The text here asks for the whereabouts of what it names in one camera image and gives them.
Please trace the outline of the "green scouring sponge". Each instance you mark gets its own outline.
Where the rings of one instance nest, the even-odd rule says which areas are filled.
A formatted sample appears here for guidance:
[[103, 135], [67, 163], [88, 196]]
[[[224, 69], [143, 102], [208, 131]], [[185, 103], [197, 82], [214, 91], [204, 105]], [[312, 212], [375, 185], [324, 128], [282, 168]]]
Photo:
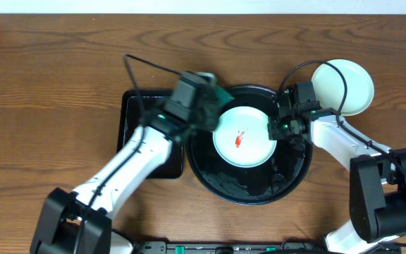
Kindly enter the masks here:
[[212, 85], [212, 89], [214, 91], [217, 104], [220, 108], [223, 108], [235, 99], [229, 92], [218, 85]]

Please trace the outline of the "light blue plate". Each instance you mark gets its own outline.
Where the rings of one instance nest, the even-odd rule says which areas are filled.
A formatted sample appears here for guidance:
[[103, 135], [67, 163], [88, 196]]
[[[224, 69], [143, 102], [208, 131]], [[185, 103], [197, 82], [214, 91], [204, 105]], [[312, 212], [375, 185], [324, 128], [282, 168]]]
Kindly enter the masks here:
[[275, 152], [277, 142], [269, 139], [268, 116], [254, 107], [233, 107], [222, 113], [213, 144], [227, 163], [242, 168], [259, 166]]
[[[343, 74], [347, 83], [347, 97], [343, 108], [368, 108], [374, 98], [374, 83], [367, 71], [346, 59], [328, 62]], [[322, 108], [339, 108], [345, 90], [342, 78], [333, 68], [326, 64], [320, 65], [312, 76], [312, 83]]]

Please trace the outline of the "yellow plate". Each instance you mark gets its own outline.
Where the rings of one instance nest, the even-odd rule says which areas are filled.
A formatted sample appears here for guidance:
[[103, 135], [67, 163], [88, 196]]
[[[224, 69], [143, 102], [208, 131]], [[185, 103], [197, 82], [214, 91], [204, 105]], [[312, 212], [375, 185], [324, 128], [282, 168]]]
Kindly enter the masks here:
[[366, 107], [342, 108], [341, 115], [342, 116], [355, 116], [355, 115], [358, 115], [358, 114], [362, 113], [366, 109], [367, 109]]

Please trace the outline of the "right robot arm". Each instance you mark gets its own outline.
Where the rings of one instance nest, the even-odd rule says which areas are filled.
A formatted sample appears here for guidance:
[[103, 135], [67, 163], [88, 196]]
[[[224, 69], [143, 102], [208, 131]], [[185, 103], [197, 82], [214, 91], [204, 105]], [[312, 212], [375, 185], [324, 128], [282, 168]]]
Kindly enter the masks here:
[[304, 138], [327, 151], [350, 173], [350, 219], [326, 235], [330, 253], [372, 253], [406, 247], [406, 148], [368, 139], [333, 109], [272, 116], [272, 140]]

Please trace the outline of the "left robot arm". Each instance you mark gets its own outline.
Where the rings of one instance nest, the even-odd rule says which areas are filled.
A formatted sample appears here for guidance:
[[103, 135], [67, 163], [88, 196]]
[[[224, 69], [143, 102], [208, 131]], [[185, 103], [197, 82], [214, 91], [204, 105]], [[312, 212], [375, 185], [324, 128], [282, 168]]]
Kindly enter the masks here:
[[130, 253], [133, 245], [112, 221], [139, 185], [170, 157], [173, 145], [194, 131], [212, 131], [232, 97], [222, 92], [174, 90], [150, 110], [104, 168], [71, 192], [47, 196], [31, 253]]

